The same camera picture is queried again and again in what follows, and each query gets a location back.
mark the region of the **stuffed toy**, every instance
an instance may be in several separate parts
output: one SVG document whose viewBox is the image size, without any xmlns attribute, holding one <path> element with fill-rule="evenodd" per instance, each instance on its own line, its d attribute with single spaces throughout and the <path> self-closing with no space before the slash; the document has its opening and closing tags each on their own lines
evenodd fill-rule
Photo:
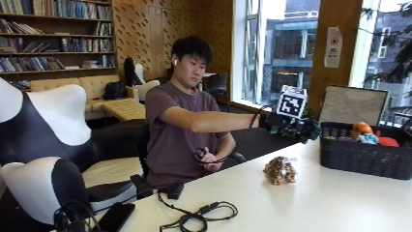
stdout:
<svg viewBox="0 0 412 232">
<path fill-rule="evenodd" d="M 364 122 L 353 124 L 352 128 L 353 140 L 361 143 L 377 144 L 378 143 L 378 132 L 373 133 L 372 128 Z"/>
<path fill-rule="evenodd" d="M 394 139 L 389 138 L 389 137 L 380 137 L 378 143 L 384 146 L 398 147 L 397 141 Z"/>
<path fill-rule="evenodd" d="M 290 162 L 296 159 L 276 157 L 266 163 L 262 170 L 273 179 L 273 185 L 280 186 L 282 183 L 294 183 L 296 170 Z"/>
</svg>

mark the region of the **bookshelf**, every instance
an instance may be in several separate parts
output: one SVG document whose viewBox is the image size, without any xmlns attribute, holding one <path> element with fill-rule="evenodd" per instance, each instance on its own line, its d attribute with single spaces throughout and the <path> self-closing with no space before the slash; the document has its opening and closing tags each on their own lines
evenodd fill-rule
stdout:
<svg viewBox="0 0 412 232">
<path fill-rule="evenodd" d="M 0 76 L 117 73 L 113 34 L 110 0 L 0 0 Z"/>
</svg>

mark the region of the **man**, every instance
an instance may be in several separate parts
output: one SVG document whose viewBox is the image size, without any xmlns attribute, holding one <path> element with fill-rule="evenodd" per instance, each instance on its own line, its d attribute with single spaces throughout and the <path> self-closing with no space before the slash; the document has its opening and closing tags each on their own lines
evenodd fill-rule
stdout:
<svg viewBox="0 0 412 232">
<path fill-rule="evenodd" d="M 258 115 L 253 120 L 253 114 L 218 112 L 212 96 L 196 88 L 212 56 L 210 46 L 201 38 L 178 39 L 170 51 L 170 80 L 146 93 L 150 128 L 146 183 L 154 189 L 216 172 L 221 166 L 217 160 L 224 159 L 236 146 L 228 131 L 258 125 Z M 201 162 L 196 160 L 200 148 L 205 149 L 198 155 Z"/>
</svg>

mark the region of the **wooden wall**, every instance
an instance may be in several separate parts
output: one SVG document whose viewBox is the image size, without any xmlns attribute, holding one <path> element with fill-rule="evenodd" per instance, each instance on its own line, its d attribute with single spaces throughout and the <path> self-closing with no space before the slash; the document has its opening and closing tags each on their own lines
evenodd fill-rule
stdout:
<svg viewBox="0 0 412 232">
<path fill-rule="evenodd" d="M 129 56 L 146 80 L 166 75 L 172 43 L 201 36 L 214 48 L 208 72 L 228 72 L 232 59 L 232 0 L 113 0 L 120 76 Z"/>
<path fill-rule="evenodd" d="M 326 85 L 349 84 L 352 62 L 356 47 L 356 33 L 362 0 L 321 0 L 318 9 L 318 29 L 309 89 L 309 107 L 314 115 L 320 114 L 320 104 Z M 324 53 L 328 27 L 338 27 L 342 34 L 342 52 L 338 68 L 324 67 Z"/>
</svg>

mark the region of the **sofa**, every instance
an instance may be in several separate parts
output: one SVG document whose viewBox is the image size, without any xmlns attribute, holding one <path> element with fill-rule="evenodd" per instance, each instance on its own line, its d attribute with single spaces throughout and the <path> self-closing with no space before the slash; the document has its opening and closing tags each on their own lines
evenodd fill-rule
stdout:
<svg viewBox="0 0 412 232">
<path fill-rule="evenodd" d="M 70 77 L 60 79 L 38 79 L 29 81 L 30 92 L 45 91 L 54 89 L 62 85 L 76 84 L 80 85 L 86 91 L 86 105 L 85 105 L 85 118 L 86 120 L 102 118 L 104 111 L 101 105 L 105 102 L 124 101 L 132 98 L 138 102 L 138 90 L 126 87 L 128 97 L 125 99 L 105 100 L 102 98 L 105 84 L 108 82 L 120 81 L 120 77 L 116 74 L 112 75 L 97 75 L 97 76 L 84 76 L 84 77 Z"/>
</svg>

